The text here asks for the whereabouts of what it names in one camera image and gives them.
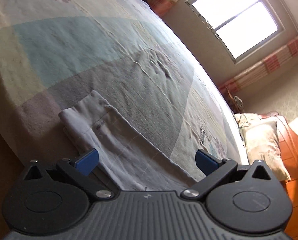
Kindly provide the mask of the window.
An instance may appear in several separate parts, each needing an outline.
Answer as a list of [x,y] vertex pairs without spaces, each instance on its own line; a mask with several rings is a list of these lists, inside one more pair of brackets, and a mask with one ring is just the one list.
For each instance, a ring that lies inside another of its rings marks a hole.
[[285,30],[268,0],[186,0],[238,63]]

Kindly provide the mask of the grey object on nightstand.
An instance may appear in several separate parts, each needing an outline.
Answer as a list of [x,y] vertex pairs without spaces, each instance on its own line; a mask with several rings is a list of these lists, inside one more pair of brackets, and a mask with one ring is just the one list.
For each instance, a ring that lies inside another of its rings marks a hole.
[[234,103],[236,104],[236,107],[238,109],[239,112],[244,112],[244,103],[242,101],[241,98],[239,98],[238,96],[234,96]]

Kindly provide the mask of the grey pyjama trousers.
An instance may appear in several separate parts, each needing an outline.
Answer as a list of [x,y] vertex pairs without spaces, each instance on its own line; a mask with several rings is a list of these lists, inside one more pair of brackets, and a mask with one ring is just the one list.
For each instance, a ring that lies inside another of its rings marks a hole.
[[99,168],[121,190],[181,192],[196,183],[96,91],[58,116],[77,149],[98,151]]

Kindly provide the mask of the orange wooden headboard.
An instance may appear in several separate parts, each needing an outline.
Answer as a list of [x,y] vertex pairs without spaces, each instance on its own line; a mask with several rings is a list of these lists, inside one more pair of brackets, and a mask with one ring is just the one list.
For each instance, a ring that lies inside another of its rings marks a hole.
[[298,135],[290,128],[286,119],[277,112],[263,114],[261,118],[265,119],[272,116],[277,119],[281,156],[291,176],[290,181],[283,183],[293,204],[293,213],[285,232],[292,239],[298,239]]

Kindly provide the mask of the pink striped right curtain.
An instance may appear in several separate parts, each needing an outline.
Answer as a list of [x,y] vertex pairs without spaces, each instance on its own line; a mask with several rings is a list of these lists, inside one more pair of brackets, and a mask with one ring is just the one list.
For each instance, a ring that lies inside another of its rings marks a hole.
[[296,56],[298,56],[298,36],[261,61],[258,61],[256,64],[218,86],[218,90],[221,94],[225,94],[227,90],[232,93],[239,92],[245,87],[278,70]]

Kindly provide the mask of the wooden nightstand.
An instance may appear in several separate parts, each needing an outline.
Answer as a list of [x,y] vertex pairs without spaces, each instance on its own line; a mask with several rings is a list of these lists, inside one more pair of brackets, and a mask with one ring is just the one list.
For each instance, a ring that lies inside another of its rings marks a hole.
[[230,90],[226,87],[226,101],[227,104],[230,106],[231,110],[233,111],[233,113],[244,113],[244,112],[239,112],[236,104],[234,103],[234,96],[232,95],[232,93],[230,92]]

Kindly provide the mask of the beige pillow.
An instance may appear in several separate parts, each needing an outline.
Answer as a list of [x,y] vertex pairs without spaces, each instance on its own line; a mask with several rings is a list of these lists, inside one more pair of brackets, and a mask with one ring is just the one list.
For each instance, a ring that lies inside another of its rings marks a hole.
[[244,140],[249,163],[263,160],[279,181],[291,180],[281,157],[277,118],[271,116],[262,119],[255,113],[238,113],[234,118]]

